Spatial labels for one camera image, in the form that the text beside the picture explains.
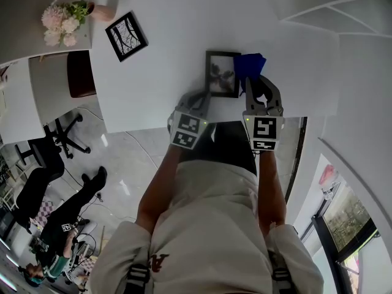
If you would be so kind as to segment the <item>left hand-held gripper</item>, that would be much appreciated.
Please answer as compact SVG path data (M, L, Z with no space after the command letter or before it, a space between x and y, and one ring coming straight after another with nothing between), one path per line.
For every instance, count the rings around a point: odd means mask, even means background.
M209 91L190 91L180 98L167 121L171 145L194 149L208 126L204 117L207 117L210 100Z

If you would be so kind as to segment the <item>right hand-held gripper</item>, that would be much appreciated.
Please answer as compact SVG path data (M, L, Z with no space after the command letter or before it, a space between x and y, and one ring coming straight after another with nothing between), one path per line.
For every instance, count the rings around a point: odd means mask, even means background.
M276 150L284 125L280 90L268 78L261 75L263 94L267 106L254 97L257 82L246 78L246 110L243 112L244 126L251 150Z

